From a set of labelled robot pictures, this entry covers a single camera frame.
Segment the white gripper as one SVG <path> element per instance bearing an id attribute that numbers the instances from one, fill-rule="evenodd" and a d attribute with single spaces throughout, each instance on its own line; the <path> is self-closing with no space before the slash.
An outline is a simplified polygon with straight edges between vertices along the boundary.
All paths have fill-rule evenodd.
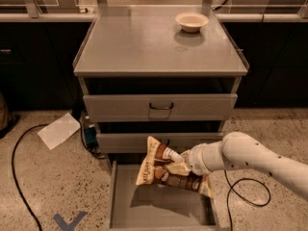
<path id="1" fill-rule="evenodd" d="M 191 150 L 186 150 L 182 153 L 167 148 L 167 158 L 174 162 L 167 166 L 167 170 L 172 174 L 181 176 L 188 176 L 191 171 L 198 176 L 209 174 L 210 170 L 203 160 L 205 148 L 206 143 L 196 145 Z"/>

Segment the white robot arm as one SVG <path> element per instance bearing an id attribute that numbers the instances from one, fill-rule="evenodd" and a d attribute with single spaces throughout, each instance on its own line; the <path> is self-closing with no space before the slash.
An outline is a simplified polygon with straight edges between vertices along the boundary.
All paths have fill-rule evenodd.
<path id="1" fill-rule="evenodd" d="M 209 175 L 217 170 L 252 168 L 272 177 L 292 192 L 308 199 L 308 166 L 278 155 L 248 134 L 231 132 L 221 141 L 194 146 L 182 157 L 177 153 L 170 173 Z"/>

